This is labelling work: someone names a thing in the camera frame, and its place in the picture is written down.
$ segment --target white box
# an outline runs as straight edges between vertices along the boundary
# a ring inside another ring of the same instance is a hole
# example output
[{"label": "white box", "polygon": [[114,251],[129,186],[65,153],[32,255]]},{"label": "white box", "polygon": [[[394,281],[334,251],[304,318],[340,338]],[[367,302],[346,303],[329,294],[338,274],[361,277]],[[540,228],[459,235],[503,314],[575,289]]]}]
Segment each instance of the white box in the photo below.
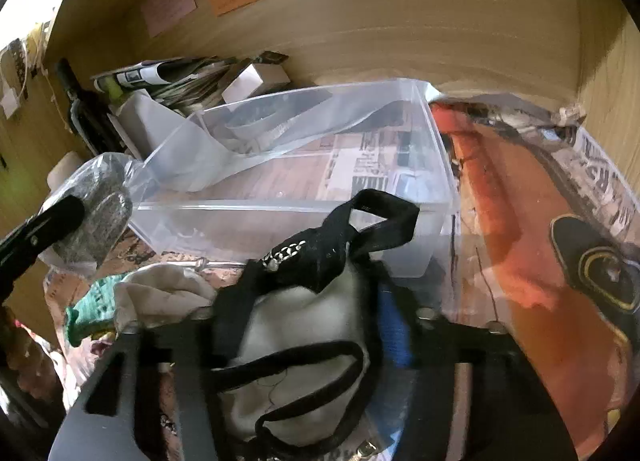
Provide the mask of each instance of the white box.
[{"label": "white box", "polygon": [[222,92],[227,104],[268,93],[291,80],[279,64],[250,64]]}]

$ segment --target black handle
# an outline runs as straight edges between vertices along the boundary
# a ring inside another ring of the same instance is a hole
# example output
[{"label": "black handle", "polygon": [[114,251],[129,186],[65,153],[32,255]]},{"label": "black handle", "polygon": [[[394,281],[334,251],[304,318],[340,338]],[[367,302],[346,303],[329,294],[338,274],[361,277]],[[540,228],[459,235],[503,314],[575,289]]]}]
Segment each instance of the black handle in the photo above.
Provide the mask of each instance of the black handle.
[{"label": "black handle", "polygon": [[[349,224],[354,210],[385,220],[358,232]],[[319,293],[343,271],[347,253],[357,261],[370,251],[388,250],[411,241],[419,212],[415,204],[393,194],[372,188],[361,190],[337,206],[322,226],[299,232],[271,250],[270,256],[275,258],[287,250],[295,253],[282,262],[271,282],[279,286],[302,285]],[[303,245],[298,253],[300,243]]]},{"label": "black handle", "polygon": [[83,218],[82,201],[66,196],[0,242],[0,302],[11,295],[14,281],[35,263],[38,254],[77,230]]}]

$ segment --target clear plastic bag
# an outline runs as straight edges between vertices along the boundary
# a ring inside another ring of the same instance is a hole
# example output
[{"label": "clear plastic bag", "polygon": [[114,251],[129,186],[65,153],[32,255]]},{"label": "clear plastic bag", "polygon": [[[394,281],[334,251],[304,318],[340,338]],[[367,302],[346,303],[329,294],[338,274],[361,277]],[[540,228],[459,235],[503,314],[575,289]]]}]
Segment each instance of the clear plastic bag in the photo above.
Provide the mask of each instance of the clear plastic bag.
[{"label": "clear plastic bag", "polygon": [[84,204],[84,220],[80,228],[41,253],[40,260],[91,278],[127,227],[132,202],[126,181],[138,165],[126,154],[107,152],[82,165],[52,193],[41,211],[75,196]]}]

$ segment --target wooden wall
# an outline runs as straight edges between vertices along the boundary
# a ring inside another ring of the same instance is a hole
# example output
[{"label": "wooden wall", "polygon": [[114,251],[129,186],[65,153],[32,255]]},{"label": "wooden wall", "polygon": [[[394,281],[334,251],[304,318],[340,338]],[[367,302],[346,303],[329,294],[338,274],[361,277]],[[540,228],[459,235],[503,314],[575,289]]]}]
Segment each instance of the wooden wall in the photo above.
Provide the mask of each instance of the wooden wall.
[{"label": "wooden wall", "polygon": [[[2,59],[9,83],[20,90],[9,54]],[[51,102],[51,91],[42,74],[28,79],[28,100],[8,120],[0,110],[0,235],[8,234],[37,213],[49,195],[47,174],[68,151],[87,157],[82,143],[65,129]],[[45,304],[42,279],[47,267],[38,262],[15,283],[8,300],[18,319],[49,341],[55,333]]]},{"label": "wooden wall", "polygon": [[124,21],[137,59],[270,49],[290,54],[287,71],[302,83],[410,76],[550,108],[575,96],[575,0],[260,0],[221,17],[209,0],[196,3],[153,39],[134,5]]},{"label": "wooden wall", "polygon": [[640,194],[640,31],[621,0],[577,0],[585,128]]}]

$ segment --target beige cloth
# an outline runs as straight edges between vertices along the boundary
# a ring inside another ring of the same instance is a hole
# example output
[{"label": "beige cloth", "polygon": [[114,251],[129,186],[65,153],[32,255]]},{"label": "beige cloth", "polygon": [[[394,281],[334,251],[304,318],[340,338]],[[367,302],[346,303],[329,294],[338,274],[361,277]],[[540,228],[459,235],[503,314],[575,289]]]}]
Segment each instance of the beige cloth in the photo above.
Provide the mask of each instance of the beige cloth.
[{"label": "beige cloth", "polygon": [[114,287],[115,327],[132,321],[145,327],[180,322],[207,307],[216,291],[194,270],[175,264],[151,264],[127,275]]}]

